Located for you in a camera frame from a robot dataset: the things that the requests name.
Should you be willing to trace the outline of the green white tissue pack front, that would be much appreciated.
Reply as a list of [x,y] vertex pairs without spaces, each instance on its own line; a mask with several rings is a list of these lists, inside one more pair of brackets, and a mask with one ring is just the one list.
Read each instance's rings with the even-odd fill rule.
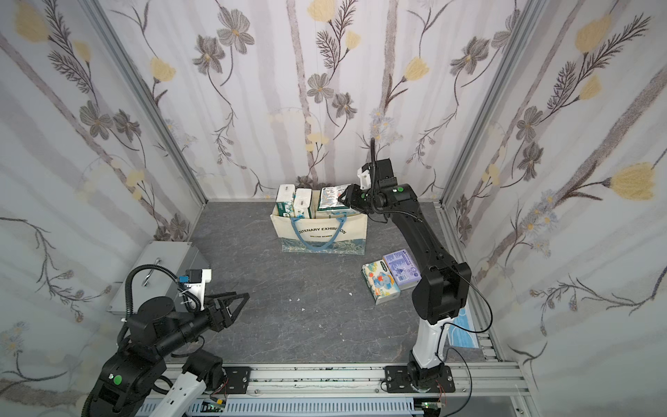
[[340,196],[345,193],[348,184],[329,186],[321,189],[318,203],[319,211],[345,210],[347,206],[340,202]]

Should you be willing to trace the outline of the green white tissue pack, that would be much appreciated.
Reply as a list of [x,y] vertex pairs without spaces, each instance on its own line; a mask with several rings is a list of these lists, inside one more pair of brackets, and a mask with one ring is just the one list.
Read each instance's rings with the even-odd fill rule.
[[294,216],[295,191],[296,188],[293,184],[281,184],[275,199],[277,215],[281,217]]
[[340,196],[345,193],[348,184],[329,186],[321,189],[318,203],[319,211],[345,210],[347,206],[340,202]]

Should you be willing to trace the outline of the cream canvas tote bag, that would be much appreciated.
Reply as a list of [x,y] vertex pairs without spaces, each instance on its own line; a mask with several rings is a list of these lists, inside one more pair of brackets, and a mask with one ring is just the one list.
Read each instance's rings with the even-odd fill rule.
[[277,215],[270,219],[284,252],[363,255],[366,252],[368,217],[350,208],[319,211],[320,192],[313,191],[312,217],[300,219]]

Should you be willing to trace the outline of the green white tissue pack back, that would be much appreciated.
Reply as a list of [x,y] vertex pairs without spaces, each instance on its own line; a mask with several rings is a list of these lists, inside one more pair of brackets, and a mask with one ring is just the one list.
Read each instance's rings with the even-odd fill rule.
[[281,184],[275,199],[277,215],[281,217],[294,216],[295,191],[296,188],[293,184]]

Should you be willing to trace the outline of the cartoon elephant tissue pack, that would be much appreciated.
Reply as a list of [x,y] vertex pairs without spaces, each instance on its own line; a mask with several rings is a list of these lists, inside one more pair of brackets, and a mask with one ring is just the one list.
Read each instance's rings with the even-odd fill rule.
[[361,267],[361,273],[376,305],[400,297],[401,290],[384,261],[364,264]]

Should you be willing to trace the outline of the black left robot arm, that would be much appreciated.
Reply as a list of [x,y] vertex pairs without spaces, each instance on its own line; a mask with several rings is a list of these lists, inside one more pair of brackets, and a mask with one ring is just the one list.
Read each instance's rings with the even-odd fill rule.
[[[134,306],[133,281],[145,271],[170,278],[185,306],[180,312],[173,298],[160,295]],[[183,416],[203,394],[246,394],[248,367],[227,368],[222,358],[201,347],[186,357],[175,381],[168,380],[166,359],[208,331],[231,327],[249,300],[247,293],[206,295],[208,269],[189,269],[178,276],[158,264],[133,268],[124,282],[125,318],[117,336],[117,351],[102,366],[86,398],[83,416],[135,416],[152,392],[163,395],[154,416]]]

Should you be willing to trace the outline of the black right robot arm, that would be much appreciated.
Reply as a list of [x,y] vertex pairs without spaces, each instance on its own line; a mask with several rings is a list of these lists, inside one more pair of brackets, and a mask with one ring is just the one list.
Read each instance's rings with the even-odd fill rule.
[[339,197],[344,206],[364,215],[383,215],[403,235],[413,254],[421,279],[413,288],[413,307],[420,318],[415,342],[404,372],[387,374],[387,391],[400,387],[414,392],[428,392],[436,387],[443,392],[446,383],[446,354],[442,345],[448,328],[458,328],[471,335],[486,333],[493,324],[493,313],[482,330],[464,328],[454,322],[467,305],[472,271],[467,263],[457,262],[437,238],[425,219],[418,196],[406,183],[398,183],[389,159],[377,158],[375,140],[371,140],[370,162],[358,171],[360,182],[352,184]]

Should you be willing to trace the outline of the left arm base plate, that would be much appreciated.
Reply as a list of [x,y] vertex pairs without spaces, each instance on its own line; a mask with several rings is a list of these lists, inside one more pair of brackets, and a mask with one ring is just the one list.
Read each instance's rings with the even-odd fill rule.
[[219,394],[246,394],[250,383],[251,367],[225,367],[226,380],[223,382]]

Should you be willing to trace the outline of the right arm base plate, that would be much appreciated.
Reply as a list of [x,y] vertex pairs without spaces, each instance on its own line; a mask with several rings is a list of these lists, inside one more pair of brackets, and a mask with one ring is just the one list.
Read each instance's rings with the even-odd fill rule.
[[384,372],[389,394],[451,394],[456,390],[451,368],[442,364],[434,368],[418,368],[414,363],[386,366]]

